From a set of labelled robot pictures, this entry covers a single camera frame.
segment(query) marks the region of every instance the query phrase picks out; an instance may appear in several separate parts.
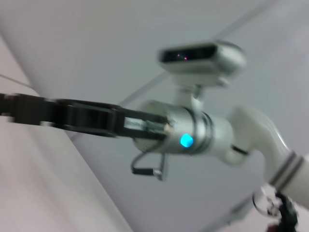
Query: white ceiling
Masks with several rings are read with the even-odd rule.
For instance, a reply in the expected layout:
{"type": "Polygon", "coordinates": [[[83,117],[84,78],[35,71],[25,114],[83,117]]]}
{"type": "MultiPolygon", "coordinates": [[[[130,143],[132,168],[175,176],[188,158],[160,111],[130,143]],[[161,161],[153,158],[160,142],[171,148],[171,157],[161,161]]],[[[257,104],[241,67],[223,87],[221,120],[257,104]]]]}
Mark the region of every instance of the white ceiling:
{"type": "MultiPolygon", "coordinates": [[[[0,3],[0,30],[41,95],[119,103],[162,70],[157,49],[206,40],[262,1],[55,0],[0,3]]],[[[229,89],[207,91],[205,111],[226,116],[238,104],[268,114],[288,145],[309,144],[309,2],[278,1],[225,39],[248,53],[229,89]]],[[[171,102],[165,80],[127,105],[171,102]]],[[[263,158],[240,168],[209,157],[170,157],[166,183],[133,176],[129,139],[83,135],[75,145],[136,232],[197,232],[263,183],[263,158]]],[[[152,156],[144,164],[156,165],[152,156]]]]}

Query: wall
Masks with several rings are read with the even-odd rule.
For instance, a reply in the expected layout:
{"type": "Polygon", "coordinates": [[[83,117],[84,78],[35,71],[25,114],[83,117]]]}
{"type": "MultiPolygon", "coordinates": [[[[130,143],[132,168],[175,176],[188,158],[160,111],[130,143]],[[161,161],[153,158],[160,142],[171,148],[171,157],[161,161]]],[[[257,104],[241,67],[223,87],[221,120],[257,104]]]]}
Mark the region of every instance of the wall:
{"type": "MultiPolygon", "coordinates": [[[[0,93],[37,96],[0,37],[0,93]]],[[[132,232],[64,131],[0,117],[0,231],[132,232]]]]}

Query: blue led light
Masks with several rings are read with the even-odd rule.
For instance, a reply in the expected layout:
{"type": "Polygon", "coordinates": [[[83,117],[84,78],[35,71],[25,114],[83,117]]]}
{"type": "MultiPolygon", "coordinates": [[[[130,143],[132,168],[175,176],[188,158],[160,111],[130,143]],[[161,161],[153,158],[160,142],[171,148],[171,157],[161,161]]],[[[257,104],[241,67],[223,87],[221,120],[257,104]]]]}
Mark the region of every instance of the blue led light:
{"type": "Polygon", "coordinates": [[[186,148],[191,147],[193,138],[189,134],[184,134],[180,139],[180,144],[186,148]]]}

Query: camera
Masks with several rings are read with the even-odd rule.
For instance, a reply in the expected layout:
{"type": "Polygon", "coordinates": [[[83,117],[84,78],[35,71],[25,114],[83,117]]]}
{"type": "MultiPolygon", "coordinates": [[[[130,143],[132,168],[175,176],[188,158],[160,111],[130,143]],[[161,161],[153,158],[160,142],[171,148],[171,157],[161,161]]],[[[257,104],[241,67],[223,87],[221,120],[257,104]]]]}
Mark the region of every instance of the camera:
{"type": "Polygon", "coordinates": [[[244,51],[224,41],[162,49],[158,61],[183,87],[226,86],[247,64],[244,51]]]}

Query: robotic arm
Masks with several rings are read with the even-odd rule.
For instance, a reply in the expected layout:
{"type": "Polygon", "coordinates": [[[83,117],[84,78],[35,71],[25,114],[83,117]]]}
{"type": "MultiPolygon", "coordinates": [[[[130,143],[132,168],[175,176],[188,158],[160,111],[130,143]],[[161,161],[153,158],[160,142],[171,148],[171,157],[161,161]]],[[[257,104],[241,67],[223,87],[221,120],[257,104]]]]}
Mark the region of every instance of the robotic arm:
{"type": "Polygon", "coordinates": [[[265,157],[265,180],[309,209],[309,160],[286,146],[266,115],[237,108],[225,119],[202,110],[203,88],[225,87],[245,67],[242,49],[221,41],[179,46],[162,50],[159,64],[180,86],[175,104],[149,101],[132,111],[98,102],[0,94],[0,115],[14,123],[47,122],[69,131],[133,138],[142,153],[133,160],[132,172],[160,180],[166,173],[166,153],[211,155],[239,165],[250,152],[259,150],[265,157]],[[136,168],[149,152],[162,153],[159,168],[136,168]]]}

